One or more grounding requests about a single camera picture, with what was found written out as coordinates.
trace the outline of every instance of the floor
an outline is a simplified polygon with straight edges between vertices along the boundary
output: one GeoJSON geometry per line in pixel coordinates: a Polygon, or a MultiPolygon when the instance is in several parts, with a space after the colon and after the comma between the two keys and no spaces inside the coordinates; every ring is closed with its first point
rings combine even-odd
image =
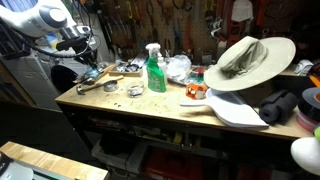
{"type": "Polygon", "coordinates": [[[100,167],[62,113],[0,102],[0,114],[0,146],[13,141],[100,167]]]}

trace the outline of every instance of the tool wall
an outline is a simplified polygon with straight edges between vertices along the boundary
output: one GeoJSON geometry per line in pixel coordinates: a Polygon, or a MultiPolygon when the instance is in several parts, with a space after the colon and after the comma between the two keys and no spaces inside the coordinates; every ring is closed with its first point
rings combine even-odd
{"type": "Polygon", "coordinates": [[[107,38],[121,56],[134,57],[158,42],[163,56],[185,53],[193,64],[210,64],[219,57],[218,45],[225,50],[246,35],[290,37],[292,22],[310,1],[101,0],[100,8],[107,38]]]}

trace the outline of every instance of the small metal part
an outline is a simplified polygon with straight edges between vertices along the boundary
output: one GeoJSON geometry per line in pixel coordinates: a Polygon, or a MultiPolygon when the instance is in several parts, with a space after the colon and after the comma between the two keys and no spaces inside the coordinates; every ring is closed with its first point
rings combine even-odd
{"type": "Polygon", "coordinates": [[[103,84],[103,89],[106,92],[113,92],[119,88],[118,81],[116,80],[111,80],[107,81],[106,83],[103,84]]]}

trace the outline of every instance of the clear plastic bag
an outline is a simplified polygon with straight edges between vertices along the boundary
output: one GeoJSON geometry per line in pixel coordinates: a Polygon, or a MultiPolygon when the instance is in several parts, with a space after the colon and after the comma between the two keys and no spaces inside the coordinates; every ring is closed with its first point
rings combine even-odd
{"type": "Polygon", "coordinates": [[[169,80],[186,85],[184,82],[188,71],[191,68],[191,61],[186,55],[176,55],[171,58],[166,58],[169,62],[167,69],[167,77],[169,80]]]}

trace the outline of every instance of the tape roll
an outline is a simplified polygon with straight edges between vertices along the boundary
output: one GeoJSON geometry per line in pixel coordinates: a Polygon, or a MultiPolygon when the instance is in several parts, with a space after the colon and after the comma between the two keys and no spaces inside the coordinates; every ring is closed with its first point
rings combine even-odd
{"type": "Polygon", "coordinates": [[[308,118],[320,122],[320,88],[304,90],[298,108],[308,118]]]}

